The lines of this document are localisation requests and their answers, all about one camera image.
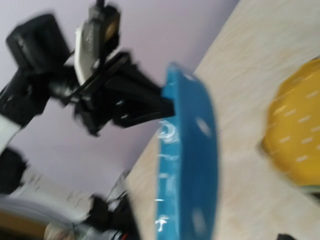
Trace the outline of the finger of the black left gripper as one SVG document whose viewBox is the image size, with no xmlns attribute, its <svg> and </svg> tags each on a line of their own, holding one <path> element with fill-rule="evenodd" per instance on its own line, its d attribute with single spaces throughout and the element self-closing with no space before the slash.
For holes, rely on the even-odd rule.
<svg viewBox="0 0 320 240">
<path fill-rule="evenodd" d="M 117 90 L 131 96 L 160 97 L 162 88 L 129 58 L 117 60 Z"/>
<path fill-rule="evenodd" d="M 173 101 L 160 92 L 130 82 L 109 82 L 107 89 L 113 92 L 112 120 L 117 126 L 129 128 L 175 115 Z"/>
</svg>

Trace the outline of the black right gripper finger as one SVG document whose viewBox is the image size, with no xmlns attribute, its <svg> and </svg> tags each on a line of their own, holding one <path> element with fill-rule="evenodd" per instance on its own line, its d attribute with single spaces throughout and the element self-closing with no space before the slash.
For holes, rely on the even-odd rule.
<svg viewBox="0 0 320 240">
<path fill-rule="evenodd" d="M 279 233 L 277 235 L 277 240 L 319 240 L 320 235 L 301 235 L 292 233 Z"/>
</svg>

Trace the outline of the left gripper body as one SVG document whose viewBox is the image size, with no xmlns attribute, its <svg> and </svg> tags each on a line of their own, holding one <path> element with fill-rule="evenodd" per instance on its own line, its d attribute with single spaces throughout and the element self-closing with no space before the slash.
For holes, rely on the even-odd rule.
<svg viewBox="0 0 320 240">
<path fill-rule="evenodd" d="M 99 136 L 109 122 L 128 128 L 131 117 L 128 108 L 136 109 L 140 98 L 138 67 L 131 53 L 120 51 L 80 84 L 75 69 L 63 66 L 50 75 L 49 92 L 63 106 L 73 105 L 73 116 L 86 131 Z"/>
</svg>

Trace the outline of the blue polka dot plate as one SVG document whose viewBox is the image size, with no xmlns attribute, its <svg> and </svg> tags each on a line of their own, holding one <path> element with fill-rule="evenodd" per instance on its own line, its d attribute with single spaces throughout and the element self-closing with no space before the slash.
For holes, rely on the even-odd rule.
<svg viewBox="0 0 320 240">
<path fill-rule="evenodd" d="M 167 68 L 162 95 L 175 114 L 160 121 L 155 237 L 209 240 L 219 191 L 219 140 L 214 107 L 203 82 L 182 66 Z"/>
</svg>

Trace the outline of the orange polka dot plate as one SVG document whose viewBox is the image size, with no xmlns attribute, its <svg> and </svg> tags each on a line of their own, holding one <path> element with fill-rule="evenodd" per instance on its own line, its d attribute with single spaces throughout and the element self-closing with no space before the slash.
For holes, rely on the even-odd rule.
<svg viewBox="0 0 320 240">
<path fill-rule="evenodd" d="M 267 111 L 262 149 L 300 187 L 320 185 L 320 59 L 279 86 Z"/>
</svg>

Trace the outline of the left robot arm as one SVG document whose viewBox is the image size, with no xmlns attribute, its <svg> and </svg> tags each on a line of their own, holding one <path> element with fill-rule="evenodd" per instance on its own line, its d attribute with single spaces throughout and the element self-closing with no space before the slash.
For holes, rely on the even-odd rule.
<svg viewBox="0 0 320 240">
<path fill-rule="evenodd" d="M 80 80 L 68 65 L 71 51 L 52 13 L 36 16 L 6 38 L 18 69 L 0 93 L 0 114 L 19 129 L 41 115 L 49 99 L 73 104 L 87 131 L 97 136 L 109 122 L 128 128 L 171 117 L 173 101 L 132 62 L 119 45 L 120 12 L 111 5 L 91 9 L 84 24 L 84 52 L 97 64 Z"/>
</svg>

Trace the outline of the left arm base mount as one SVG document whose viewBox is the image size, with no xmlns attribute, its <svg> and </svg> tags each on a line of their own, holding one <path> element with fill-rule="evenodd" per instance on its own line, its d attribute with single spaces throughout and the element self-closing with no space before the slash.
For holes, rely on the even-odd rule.
<svg viewBox="0 0 320 240">
<path fill-rule="evenodd" d="M 125 183 L 129 172 L 118 177 L 107 197 L 93 194 L 91 207 L 83 223 L 98 233 L 109 232 L 110 240 L 140 240 L 141 235 Z"/>
</svg>

